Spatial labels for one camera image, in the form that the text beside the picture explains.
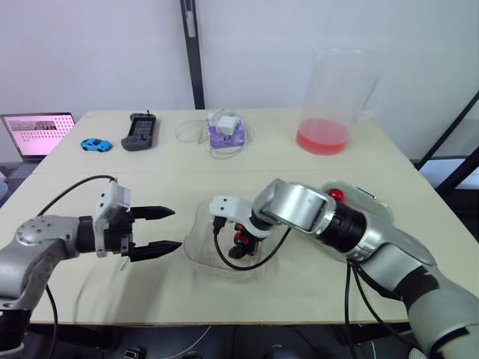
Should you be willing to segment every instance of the laptop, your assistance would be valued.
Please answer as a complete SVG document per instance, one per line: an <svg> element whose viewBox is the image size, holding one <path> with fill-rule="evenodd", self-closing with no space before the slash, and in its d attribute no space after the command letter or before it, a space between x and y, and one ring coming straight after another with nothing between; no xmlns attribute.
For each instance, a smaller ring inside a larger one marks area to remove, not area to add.
<svg viewBox="0 0 479 359"><path fill-rule="evenodd" d="M22 158L10 179L25 179L75 126L69 112L1 114L1 121Z"/></svg>

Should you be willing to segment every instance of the red liquid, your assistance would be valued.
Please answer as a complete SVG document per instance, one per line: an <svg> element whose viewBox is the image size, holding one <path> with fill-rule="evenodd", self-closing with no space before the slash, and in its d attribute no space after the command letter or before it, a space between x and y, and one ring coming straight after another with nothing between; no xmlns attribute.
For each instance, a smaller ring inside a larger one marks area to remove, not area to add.
<svg viewBox="0 0 479 359"><path fill-rule="evenodd" d="M322 118L310 118L298 128L296 142L308 152L334 155L341 152L349 139L346 127Z"/></svg>

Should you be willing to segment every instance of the laptop screen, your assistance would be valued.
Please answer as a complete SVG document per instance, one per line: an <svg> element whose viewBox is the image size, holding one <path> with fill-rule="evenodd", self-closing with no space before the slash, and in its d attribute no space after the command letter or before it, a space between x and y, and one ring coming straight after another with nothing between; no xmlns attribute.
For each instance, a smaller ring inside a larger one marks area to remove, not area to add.
<svg viewBox="0 0 479 359"><path fill-rule="evenodd" d="M3 114L1 119L24 160L48 155L75 126L68 113Z"/></svg>

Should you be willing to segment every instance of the clear plastic bowl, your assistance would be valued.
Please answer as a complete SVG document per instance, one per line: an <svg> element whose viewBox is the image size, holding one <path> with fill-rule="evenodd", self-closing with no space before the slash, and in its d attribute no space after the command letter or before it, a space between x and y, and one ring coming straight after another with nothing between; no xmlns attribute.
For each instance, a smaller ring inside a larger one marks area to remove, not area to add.
<svg viewBox="0 0 479 359"><path fill-rule="evenodd" d="M262 276L265 266L251 271L237 271L224 264L219 257L213 241L213 216L210 214L212 200L206 200L198 206L193 228L183 243L183 250L193 268L225 280L245 281ZM236 266L252 266L263 260L278 244L283 234L281 231L283 228L276 227L271 236L260 242L254 256L246 255L240 260L234 260L228 257L228 251L234 245L233 238L236 232L234 225L234 222L226 223L218 235L218 243L225 257Z"/></svg>

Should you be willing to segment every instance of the game controller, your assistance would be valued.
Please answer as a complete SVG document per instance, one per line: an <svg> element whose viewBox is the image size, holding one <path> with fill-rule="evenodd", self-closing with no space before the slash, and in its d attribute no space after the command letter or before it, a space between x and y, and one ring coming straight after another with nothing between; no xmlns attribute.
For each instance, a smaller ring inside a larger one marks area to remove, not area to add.
<svg viewBox="0 0 479 359"><path fill-rule="evenodd" d="M153 131L156 117L147 111L146 114L131 114L132 125L128 136L121 140L121 146L127 151L146 150L153 144Z"/></svg>

